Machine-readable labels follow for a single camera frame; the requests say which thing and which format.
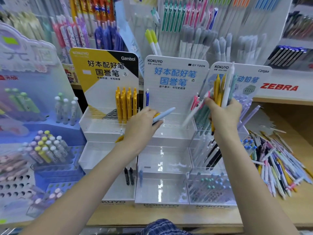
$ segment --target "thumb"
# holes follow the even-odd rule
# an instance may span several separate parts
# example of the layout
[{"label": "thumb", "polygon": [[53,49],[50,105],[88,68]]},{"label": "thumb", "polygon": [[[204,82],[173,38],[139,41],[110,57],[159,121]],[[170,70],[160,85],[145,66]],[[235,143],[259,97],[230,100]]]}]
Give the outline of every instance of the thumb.
[{"label": "thumb", "polygon": [[152,126],[152,131],[153,134],[156,132],[156,130],[163,124],[163,120],[157,121],[153,126]]},{"label": "thumb", "polygon": [[210,109],[211,111],[213,111],[214,109],[216,109],[217,107],[219,107],[219,106],[214,102],[214,100],[211,99],[211,98],[209,98],[209,97],[206,97],[206,98],[204,99],[204,102],[205,102],[206,106],[209,107],[209,109]]}]

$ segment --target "plaid clothing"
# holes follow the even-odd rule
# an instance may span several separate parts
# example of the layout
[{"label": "plaid clothing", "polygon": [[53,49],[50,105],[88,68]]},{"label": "plaid clothing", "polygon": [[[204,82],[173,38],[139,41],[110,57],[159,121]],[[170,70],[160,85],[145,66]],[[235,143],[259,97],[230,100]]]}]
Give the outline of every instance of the plaid clothing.
[{"label": "plaid clothing", "polygon": [[140,233],[136,235],[192,235],[186,231],[178,229],[171,221],[162,218],[148,224]]}]

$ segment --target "wooden table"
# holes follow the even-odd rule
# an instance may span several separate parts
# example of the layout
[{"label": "wooden table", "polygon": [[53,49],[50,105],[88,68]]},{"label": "wooden table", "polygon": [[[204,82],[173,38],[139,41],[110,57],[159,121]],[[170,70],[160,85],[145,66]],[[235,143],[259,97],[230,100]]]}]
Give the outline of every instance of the wooden table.
[{"label": "wooden table", "polygon": [[[313,147],[294,130],[273,109],[265,106],[265,112],[274,121],[278,129],[287,134],[282,138],[291,146],[295,155],[310,170],[313,171]],[[285,213],[298,228],[313,227],[313,185],[302,183],[298,193],[292,193],[292,198],[277,201]],[[199,227],[197,233],[241,233],[243,225],[238,209],[184,209],[184,208],[143,208],[125,205],[100,205],[88,221],[88,226],[103,227],[144,227],[145,225],[166,218],[179,227]]]}]

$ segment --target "kokuyo logo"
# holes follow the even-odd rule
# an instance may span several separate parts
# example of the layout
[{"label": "kokuyo logo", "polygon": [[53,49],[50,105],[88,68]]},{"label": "kokuyo logo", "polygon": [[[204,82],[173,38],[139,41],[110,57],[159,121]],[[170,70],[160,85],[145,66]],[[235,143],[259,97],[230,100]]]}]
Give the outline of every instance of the kokuyo logo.
[{"label": "kokuyo logo", "polygon": [[284,84],[274,84],[274,83],[263,83],[262,89],[273,89],[273,90],[298,90],[299,86],[284,85]]},{"label": "kokuyo logo", "polygon": [[262,70],[262,69],[259,69],[258,72],[260,72],[260,73],[269,73],[269,71],[267,71],[267,70]]},{"label": "kokuyo logo", "polygon": [[214,68],[219,68],[219,69],[228,69],[229,66],[221,66],[221,65],[215,65]]},{"label": "kokuyo logo", "polygon": [[75,55],[89,55],[89,53],[87,53],[87,52],[78,52],[78,51],[73,51],[73,54],[75,54]]},{"label": "kokuyo logo", "polygon": [[163,63],[163,60],[148,59],[148,62],[150,62],[150,63]]},{"label": "kokuyo logo", "polygon": [[126,58],[126,57],[122,56],[122,60],[135,61],[136,59],[135,58]]}]

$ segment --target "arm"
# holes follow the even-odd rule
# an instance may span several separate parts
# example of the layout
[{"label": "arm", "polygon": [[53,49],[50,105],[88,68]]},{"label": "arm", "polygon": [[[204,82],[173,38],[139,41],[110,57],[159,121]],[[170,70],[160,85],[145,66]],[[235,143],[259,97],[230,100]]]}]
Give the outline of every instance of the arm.
[{"label": "arm", "polygon": [[279,203],[270,195],[247,152],[241,145],[237,123],[241,104],[235,99],[221,108],[206,99],[216,128],[214,138],[221,150],[227,175],[247,234],[299,234]]},{"label": "arm", "polygon": [[21,235],[77,235],[116,177],[147,145],[163,121],[152,126],[156,110],[146,107],[127,123],[124,140],[75,186],[21,232]]}]

